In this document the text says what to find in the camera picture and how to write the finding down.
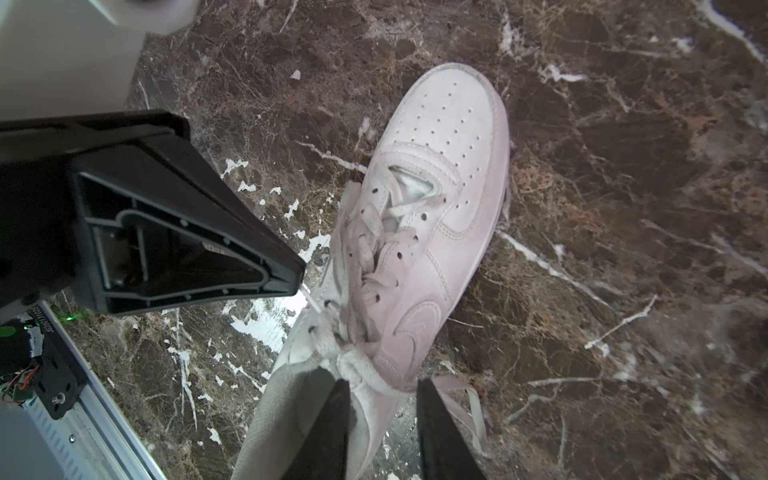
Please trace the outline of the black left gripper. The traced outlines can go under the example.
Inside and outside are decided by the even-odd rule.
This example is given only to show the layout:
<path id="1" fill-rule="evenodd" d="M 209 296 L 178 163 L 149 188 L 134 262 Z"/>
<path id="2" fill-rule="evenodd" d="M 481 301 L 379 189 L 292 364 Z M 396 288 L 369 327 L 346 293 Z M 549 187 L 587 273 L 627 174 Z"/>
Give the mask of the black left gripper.
<path id="1" fill-rule="evenodd" d="M 75 215 L 72 290 L 94 311 L 296 294 L 305 261 L 190 136 L 188 120 L 164 110 L 2 121 L 2 308 L 72 282 Z"/>

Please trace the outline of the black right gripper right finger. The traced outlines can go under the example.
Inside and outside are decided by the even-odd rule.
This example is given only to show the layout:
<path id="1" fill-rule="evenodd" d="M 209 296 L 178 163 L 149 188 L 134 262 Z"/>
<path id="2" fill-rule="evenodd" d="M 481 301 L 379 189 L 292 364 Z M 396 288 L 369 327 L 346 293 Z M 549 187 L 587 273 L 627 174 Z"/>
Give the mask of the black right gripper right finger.
<path id="1" fill-rule="evenodd" d="M 418 382 L 417 427 L 424 479 L 486 480 L 431 380 Z"/>

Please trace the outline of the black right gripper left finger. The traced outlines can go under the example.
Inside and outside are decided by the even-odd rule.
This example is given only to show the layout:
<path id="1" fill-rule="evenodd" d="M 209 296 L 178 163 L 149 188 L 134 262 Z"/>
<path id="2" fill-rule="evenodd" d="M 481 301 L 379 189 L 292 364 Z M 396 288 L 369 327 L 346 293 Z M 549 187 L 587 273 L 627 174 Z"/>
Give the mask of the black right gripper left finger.
<path id="1" fill-rule="evenodd" d="M 282 479 L 345 479 L 350 420 L 349 383 L 337 380 Z"/>

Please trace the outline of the white sneaker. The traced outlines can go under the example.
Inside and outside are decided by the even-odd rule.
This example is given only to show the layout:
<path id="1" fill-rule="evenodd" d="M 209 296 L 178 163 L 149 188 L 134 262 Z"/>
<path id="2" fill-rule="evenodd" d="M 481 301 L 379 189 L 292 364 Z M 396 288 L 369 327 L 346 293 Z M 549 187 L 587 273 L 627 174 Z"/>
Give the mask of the white sneaker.
<path id="1" fill-rule="evenodd" d="M 274 363 L 235 463 L 278 479 L 335 382 L 351 393 L 346 477 L 371 463 L 485 255 L 510 159 L 504 104 L 458 63 L 405 94 L 362 182 L 345 186 L 330 259 Z"/>

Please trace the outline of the white shoelace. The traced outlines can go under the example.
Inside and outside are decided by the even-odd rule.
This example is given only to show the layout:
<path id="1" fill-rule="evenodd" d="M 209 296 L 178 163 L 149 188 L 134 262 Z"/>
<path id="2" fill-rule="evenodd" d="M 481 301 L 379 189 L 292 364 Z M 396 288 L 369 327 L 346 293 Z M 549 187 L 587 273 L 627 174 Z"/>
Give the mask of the white shoelace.
<path id="1" fill-rule="evenodd" d="M 444 189 L 350 184 L 331 260 L 284 353 L 350 383 L 350 460 L 364 469 L 489 245 L 504 190 L 477 175 Z"/>

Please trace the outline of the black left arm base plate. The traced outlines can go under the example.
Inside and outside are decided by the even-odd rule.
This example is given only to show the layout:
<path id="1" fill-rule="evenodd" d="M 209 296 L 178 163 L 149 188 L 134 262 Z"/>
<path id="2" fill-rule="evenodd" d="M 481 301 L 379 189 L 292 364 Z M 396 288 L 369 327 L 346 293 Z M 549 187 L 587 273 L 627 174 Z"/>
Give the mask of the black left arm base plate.
<path id="1" fill-rule="evenodd" d="M 49 306 L 41 302 L 29 313 L 43 334 L 40 370 L 32 381 L 33 390 L 50 417 L 60 420 L 79 400 L 88 377 Z"/>

